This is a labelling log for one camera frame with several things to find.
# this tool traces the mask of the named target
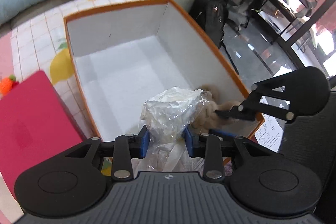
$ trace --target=metal rivet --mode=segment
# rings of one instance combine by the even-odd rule
[[[292,121],[292,120],[294,119],[294,117],[295,117],[295,115],[294,115],[293,112],[288,112],[288,113],[286,114],[286,119],[287,119],[288,121]]]
[[[118,179],[127,179],[131,175],[127,170],[118,170],[114,172],[114,176]]]
[[[258,87],[258,85],[257,85],[257,84],[253,84],[253,85],[251,86],[251,90],[256,90],[256,89],[257,89],[257,87]]]
[[[217,170],[211,170],[206,173],[206,176],[210,179],[220,179],[223,174]]]

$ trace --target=floor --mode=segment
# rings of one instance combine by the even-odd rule
[[[281,47],[276,43],[271,45],[271,40],[270,35],[263,32],[254,19],[251,19],[246,29],[241,30],[240,36],[228,25],[225,26],[224,44],[248,89],[256,82],[295,70]],[[224,47],[220,51],[230,62]],[[288,108],[288,102],[283,100],[267,98],[267,103]],[[285,122],[280,119],[277,121],[283,128]]]
[[[275,24],[275,26],[278,28],[274,27],[274,29],[278,33],[280,32],[280,30],[282,31],[283,29],[285,29],[289,24],[288,20],[286,20],[285,18],[281,16],[272,17],[263,11],[260,12],[260,16],[264,18],[270,24]],[[285,41],[287,41],[295,32],[296,32],[296,29],[293,29],[290,32],[288,31],[284,32],[281,36]],[[314,66],[314,67],[319,68],[320,70],[323,70],[321,64],[318,62],[317,58],[314,56],[313,52],[311,51],[309,47],[305,48],[306,50],[304,53],[299,49],[299,46],[297,44],[294,44],[292,46],[292,49],[294,50],[294,52],[297,54],[297,56],[300,58],[300,60],[305,66]]]

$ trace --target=red box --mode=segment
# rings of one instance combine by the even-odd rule
[[[23,171],[85,139],[67,113],[43,71],[0,100],[0,172],[13,197]]]

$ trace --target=plastic bag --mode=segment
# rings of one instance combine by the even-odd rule
[[[192,123],[207,101],[202,90],[178,87],[165,90],[143,105],[141,120],[151,134],[146,157],[134,170],[187,172],[201,171],[204,159],[189,157],[182,132]]]

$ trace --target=black backpack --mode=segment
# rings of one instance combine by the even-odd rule
[[[195,0],[189,14],[211,38],[218,49],[223,44],[228,0]]]

